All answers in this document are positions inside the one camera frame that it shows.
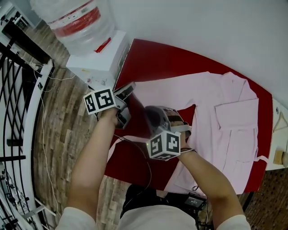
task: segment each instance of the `white shirt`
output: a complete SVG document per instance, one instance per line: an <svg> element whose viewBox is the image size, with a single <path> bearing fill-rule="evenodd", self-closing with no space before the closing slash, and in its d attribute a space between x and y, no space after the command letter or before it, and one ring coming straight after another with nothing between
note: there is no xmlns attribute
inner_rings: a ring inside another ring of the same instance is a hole
<svg viewBox="0 0 288 230"><path fill-rule="evenodd" d="M76 208L65 208L56 230L97 230L94 219ZM117 230L197 230L195 220L178 208L155 205L127 211ZM251 230L246 217L237 215L224 221L217 230Z"/></svg>

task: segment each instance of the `red table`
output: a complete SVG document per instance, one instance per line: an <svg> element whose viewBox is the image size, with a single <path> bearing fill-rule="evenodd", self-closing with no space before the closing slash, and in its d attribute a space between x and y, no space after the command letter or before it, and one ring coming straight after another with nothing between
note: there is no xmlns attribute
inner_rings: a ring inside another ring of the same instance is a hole
<svg viewBox="0 0 288 230"><path fill-rule="evenodd" d="M258 155L269 157L272 137L273 107L272 96L269 92L251 81L242 74L199 54L165 44L135 39L125 60L123 69L118 79L117 87L132 81L149 81L177 77L186 74L209 71L224 74L229 71L249 81L251 89L259 98L258 111ZM188 123L192 123L195 107L192 106L179 111ZM131 120L125 130L117 130L119 136L131 135L150 137L144 119L143 107L135 98L130 98ZM150 187L164 190L178 159L167 162L150 160L152 181ZM245 192L257 191L265 172L264 161L254 162ZM149 182L149 170L143 154L131 143L120 142L107 164L105 175L126 181L131 184L146 186Z"/></svg>

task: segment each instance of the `white wall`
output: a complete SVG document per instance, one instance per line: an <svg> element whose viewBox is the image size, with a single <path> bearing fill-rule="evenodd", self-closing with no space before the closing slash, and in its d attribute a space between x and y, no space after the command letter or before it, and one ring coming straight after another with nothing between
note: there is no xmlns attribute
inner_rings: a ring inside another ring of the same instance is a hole
<svg viewBox="0 0 288 230"><path fill-rule="evenodd" d="M38 15L32 10L29 0L10 0L14 7L23 15L30 26L36 28L41 22Z"/></svg>
<svg viewBox="0 0 288 230"><path fill-rule="evenodd" d="M244 74L288 107L287 0L109 0L130 38L180 47Z"/></svg>

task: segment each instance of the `clothes hanger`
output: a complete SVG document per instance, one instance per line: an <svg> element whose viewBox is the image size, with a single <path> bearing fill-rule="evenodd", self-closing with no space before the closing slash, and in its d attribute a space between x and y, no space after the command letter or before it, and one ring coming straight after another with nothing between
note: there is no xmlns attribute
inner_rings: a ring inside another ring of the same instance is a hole
<svg viewBox="0 0 288 230"><path fill-rule="evenodd" d="M286 126L278 128L278 125L280 124L280 121L281 121L281 120L283 120L283 121L285 122ZM276 125L275 125L275 127L274 127L274 129L273 129L273 132L279 131L279 130L284 129L284 128L287 128L287 127L288 127L288 122L287 122L287 120L284 118L283 113L280 112L280 114L279 114L279 119L278 119L278 121L277 121L277 123L276 123Z"/></svg>

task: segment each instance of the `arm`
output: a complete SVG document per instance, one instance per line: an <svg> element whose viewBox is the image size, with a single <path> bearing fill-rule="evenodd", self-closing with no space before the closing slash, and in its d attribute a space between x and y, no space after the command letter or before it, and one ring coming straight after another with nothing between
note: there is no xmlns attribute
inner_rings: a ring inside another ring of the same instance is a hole
<svg viewBox="0 0 288 230"><path fill-rule="evenodd" d="M215 229L230 217L244 215L238 197L223 173L194 151L181 154L178 158L210 200Z"/></svg>
<svg viewBox="0 0 288 230"><path fill-rule="evenodd" d="M80 209L96 220L98 195L114 135L117 110L103 112L72 172L67 207Z"/></svg>

